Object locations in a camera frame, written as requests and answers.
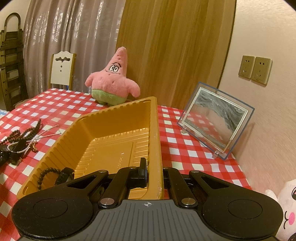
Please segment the red white checkered tablecloth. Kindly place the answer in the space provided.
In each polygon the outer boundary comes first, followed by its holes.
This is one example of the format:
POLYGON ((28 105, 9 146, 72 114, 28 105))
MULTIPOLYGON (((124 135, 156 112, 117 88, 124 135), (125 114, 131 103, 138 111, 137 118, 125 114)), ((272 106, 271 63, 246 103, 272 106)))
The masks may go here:
MULTIPOLYGON (((89 94, 67 90, 49 89, 10 111, 1 118, 1 140, 12 131, 21 132, 35 126, 42 120, 49 133, 55 130, 63 133, 76 118, 103 107, 89 94)), ((227 160, 214 159, 212 153, 187 133, 181 133, 177 121, 182 111, 176 108, 158 106, 159 132, 162 161, 165 167, 174 167, 181 173, 200 170, 236 185, 250 188, 250 185, 233 155, 227 160)), ((11 208, 22 184, 33 171, 46 151, 59 136, 47 136, 38 141, 38 152, 30 152, 17 166, 1 166, 1 240, 17 240, 19 234, 11 219, 11 208)))

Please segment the golden plastic tray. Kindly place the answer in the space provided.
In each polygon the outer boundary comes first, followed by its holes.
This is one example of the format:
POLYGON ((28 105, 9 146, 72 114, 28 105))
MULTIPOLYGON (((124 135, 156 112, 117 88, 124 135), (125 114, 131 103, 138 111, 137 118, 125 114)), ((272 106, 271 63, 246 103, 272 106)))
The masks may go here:
POLYGON ((117 173, 147 160, 148 183, 130 191, 129 199, 164 197, 163 165, 155 97, 127 102, 85 114, 56 140, 30 173, 16 197, 37 192, 37 180, 46 168, 75 171, 80 178, 98 170, 117 173))

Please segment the dark folding rack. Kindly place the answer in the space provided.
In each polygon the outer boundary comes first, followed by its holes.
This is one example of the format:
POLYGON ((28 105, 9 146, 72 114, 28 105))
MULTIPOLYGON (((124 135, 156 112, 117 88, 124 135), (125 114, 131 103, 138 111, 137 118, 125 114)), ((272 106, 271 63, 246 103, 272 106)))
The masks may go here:
POLYGON ((18 13, 9 14, 4 22, 4 29, 1 30, 1 87, 8 111, 28 99, 23 59, 23 30, 18 13), (8 21, 12 17, 18 19, 16 31, 7 30, 8 21))

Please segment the framed sand art picture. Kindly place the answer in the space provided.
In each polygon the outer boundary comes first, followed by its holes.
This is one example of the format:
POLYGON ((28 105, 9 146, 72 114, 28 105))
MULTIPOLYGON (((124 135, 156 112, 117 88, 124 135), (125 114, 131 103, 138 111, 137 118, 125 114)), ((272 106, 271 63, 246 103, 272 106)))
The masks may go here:
POLYGON ((255 108, 224 91, 199 82, 178 126, 226 160, 246 129, 255 108))

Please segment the golden brown curtain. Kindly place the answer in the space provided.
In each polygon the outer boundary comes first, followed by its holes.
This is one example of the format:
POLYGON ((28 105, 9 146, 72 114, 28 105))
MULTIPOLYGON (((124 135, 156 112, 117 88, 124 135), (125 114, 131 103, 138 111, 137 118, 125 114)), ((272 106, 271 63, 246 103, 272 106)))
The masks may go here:
POLYGON ((141 97, 184 109, 199 82, 218 87, 235 10, 236 1, 126 1, 116 45, 141 97))

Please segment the beige double wall socket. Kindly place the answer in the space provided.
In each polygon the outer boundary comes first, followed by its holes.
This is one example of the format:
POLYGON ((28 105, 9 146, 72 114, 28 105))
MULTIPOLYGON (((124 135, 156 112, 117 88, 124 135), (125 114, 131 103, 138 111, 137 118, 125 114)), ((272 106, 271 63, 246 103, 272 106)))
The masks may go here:
POLYGON ((269 58, 243 55, 238 76, 267 85, 272 65, 269 58))

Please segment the pink starfish plush toy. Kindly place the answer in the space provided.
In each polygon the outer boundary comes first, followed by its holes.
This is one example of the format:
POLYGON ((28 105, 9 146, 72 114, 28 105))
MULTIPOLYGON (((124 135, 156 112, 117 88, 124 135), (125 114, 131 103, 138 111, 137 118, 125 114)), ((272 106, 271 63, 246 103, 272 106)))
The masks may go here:
POLYGON ((126 77, 127 64, 127 49, 120 47, 104 69, 87 77, 85 86, 91 88, 91 96, 99 104, 114 106, 125 103, 129 95, 140 96, 139 85, 126 77))

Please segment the white plush toy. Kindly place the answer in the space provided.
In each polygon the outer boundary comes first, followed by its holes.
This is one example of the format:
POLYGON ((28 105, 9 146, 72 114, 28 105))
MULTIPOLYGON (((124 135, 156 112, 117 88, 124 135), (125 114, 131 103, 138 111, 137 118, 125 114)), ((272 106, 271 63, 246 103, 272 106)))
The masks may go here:
POLYGON ((296 236, 296 180, 285 183, 278 196, 270 190, 265 190, 265 195, 278 202, 283 210, 283 220, 276 234, 278 240, 295 240, 296 236))

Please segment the black hair clip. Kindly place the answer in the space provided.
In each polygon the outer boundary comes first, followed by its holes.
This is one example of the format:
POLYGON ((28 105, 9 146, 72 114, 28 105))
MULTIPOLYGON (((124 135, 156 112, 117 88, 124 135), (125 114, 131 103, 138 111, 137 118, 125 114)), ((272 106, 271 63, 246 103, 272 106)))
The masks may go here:
POLYGON ((1 165, 4 163, 16 165, 21 159, 21 156, 25 153, 26 148, 26 140, 20 140, 11 144, 1 144, 1 165))

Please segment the grey sheer curtain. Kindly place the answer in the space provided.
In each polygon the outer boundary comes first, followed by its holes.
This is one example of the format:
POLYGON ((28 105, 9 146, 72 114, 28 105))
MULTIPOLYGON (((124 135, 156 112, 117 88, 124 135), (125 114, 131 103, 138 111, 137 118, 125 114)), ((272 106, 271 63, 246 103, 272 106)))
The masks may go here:
POLYGON ((51 58, 75 53, 73 90, 89 92, 84 82, 103 69, 116 49, 125 1, 31 1, 23 32, 23 58, 30 98, 49 87, 51 58))

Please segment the white wooden chair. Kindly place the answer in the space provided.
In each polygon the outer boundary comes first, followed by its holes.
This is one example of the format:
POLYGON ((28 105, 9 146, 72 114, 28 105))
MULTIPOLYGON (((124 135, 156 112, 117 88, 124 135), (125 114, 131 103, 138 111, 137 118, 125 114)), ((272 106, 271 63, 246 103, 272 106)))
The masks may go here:
POLYGON ((52 55, 49 71, 49 88, 52 85, 63 85, 67 86, 68 90, 73 89, 76 57, 76 53, 68 51, 60 51, 52 55))

